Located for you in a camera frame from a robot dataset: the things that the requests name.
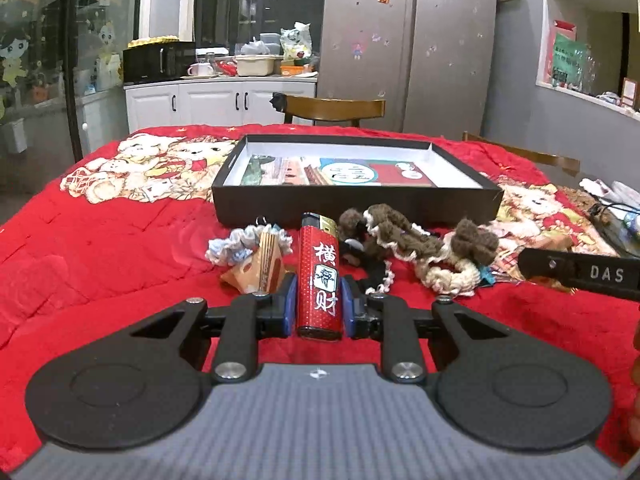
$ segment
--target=teddy bear illustration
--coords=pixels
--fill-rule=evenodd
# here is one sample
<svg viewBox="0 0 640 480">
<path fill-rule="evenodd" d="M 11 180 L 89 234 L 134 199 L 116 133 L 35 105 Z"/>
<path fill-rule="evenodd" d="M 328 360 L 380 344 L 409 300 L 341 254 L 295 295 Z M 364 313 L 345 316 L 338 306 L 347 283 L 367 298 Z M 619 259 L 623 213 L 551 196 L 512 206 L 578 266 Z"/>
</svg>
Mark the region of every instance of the teddy bear illustration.
<svg viewBox="0 0 640 480">
<path fill-rule="evenodd" d="M 496 265 L 513 277 L 523 279 L 516 267 L 521 249 L 544 246 L 546 240 L 559 235 L 571 238 L 575 252 L 616 255 L 586 218 L 556 198 L 558 189 L 553 184 L 501 187 L 502 203 L 488 228 L 500 240 Z"/>
<path fill-rule="evenodd" d="M 92 204 L 128 198 L 210 199 L 213 179 L 234 140 L 211 136 L 185 139 L 135 134 L 118 145 L 113 158 L 96 158 L 67 175 L 60 189 Z"/>
<path fill-rule="evenodd" d="M 27 71 L 22 68 L 20 58 L 29 47 L 29 40 L 21 30 L 8 30 L 0 38 L 0 57 L 2 57 L 2 80 L 11 88 L 17 85 L 16 79 L 25 77 Z"/>
<path fill-rule="evenodd" d="M 117 157 L 142 162 L 142 160 L 147 158 L 166 153 L 166 150 L 172 142 L 177 142 L 182 139 L 184 139 L 184 137 L 160 137 L 144 132 L 134 134 L 120 142 Z"/>
</svg>

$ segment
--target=glass door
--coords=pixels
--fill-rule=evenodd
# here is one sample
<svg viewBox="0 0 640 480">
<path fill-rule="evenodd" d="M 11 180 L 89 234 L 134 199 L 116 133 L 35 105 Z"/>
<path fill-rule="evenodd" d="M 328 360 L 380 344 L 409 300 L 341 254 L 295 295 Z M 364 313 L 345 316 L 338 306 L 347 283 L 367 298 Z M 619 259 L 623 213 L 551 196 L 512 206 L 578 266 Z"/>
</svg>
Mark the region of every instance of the glass door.
<svg viewBox="0 0 640 480">
<path fill-rule="evenodd" d="M 122 51 L 134 37 L 136 0 L 73 0 L 69 66 L 82 152 L 128 133 Z"/>
<path fill-rule="evenodd" d="M 0 0 L 0 225 L 127 135 L 122 51 L 139 0 Z"/>
<path fill-rule="evenodd" d="M 0 224 L 75 162 L 66 116 L 64 0 L 0 0 Z"/>
</svg>

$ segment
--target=cable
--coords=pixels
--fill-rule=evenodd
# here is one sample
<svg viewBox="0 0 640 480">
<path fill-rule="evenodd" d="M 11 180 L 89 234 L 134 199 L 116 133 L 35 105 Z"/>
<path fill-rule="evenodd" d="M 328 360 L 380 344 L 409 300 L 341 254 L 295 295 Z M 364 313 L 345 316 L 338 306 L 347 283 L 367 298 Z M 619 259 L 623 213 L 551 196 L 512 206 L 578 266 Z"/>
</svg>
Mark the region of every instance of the cable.
<svg viewBox="0 0 640 480">
<path fill-rule="evenodd" d="M 593 196 L 598 203 L 593 205 L 590 209 L 589 209 L 589 214 L 590 214 L 590 221 L 593 224 L 593 226 L 596 228 L 596 231 L 598 232 L 598 234 L 604 238 L 604 241 L 606 241 L 607 244 L 609 244 L 611 247 L 613 247 L 619 254 L 626 254 L 627 256 L 630 256 L 631 258 L 638 258 L 640 259 L 640 254 L 638 253 L 634 253 L 632 251 L 629 251 L 621 242 L 620 240 L 614 240 L 611 235 L 609 235 L 609 233 L 607 232 L 607 230 L 604 228 L 604 223 L 602 222 L 602 214 L 610 208 L 615 208 L 618 210 L 622 210 L 628 213 L 638 213 L 640 214 L 640 210 L 630 206 L 629 204 L 625 204 L 623 202 L 611 202 L 609 204 L 603 204 L 602 202 L 600 202 L 599 197 Z"/>
</svg>

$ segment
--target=metal screw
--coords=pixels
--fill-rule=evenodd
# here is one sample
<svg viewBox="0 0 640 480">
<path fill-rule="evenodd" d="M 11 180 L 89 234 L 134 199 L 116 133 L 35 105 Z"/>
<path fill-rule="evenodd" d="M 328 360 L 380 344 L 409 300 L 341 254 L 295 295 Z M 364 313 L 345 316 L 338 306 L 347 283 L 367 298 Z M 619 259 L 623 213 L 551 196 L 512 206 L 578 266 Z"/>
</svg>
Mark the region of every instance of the metal screw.
<svg viewBox="0 0 640 480">
<path fill-rule="evenodd" d="M 227 361 L 216 366 L 216 375 L 223 379 L 239 379 L 246 373 L 246 367 L 242 363 Z"/>
<path fill-rule="evenodd" d="M 412 362 L 402 362 L 394 364 L 391 373 L 398 379 L 415 379 L 422 375 L 422 367 Z"/>
</svg>

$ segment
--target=black circular pad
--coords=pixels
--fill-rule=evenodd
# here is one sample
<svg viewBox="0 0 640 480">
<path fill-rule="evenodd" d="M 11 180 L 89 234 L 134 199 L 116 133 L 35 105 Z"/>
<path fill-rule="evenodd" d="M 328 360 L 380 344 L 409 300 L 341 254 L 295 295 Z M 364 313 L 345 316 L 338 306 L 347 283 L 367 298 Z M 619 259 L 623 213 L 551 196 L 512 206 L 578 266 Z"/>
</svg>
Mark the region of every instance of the black circular pad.
<svg viewBox="0 0 640 480">
<path fill-rule="evenodd" d="M 194 412 L 198 373 L 162 340 L 123 338 L 42 367 L 25 404 L 46 438 L 83 449 L 124 449 L 160 438 Z"/>
<path fill-rule="evenodd" d="M 609 384 L 596 367 L 523 335 L 462 348 L 441 373 L 436 400 L 470 436 L 530 452 L 594 438 L 611 404 Z"/>
</svg>

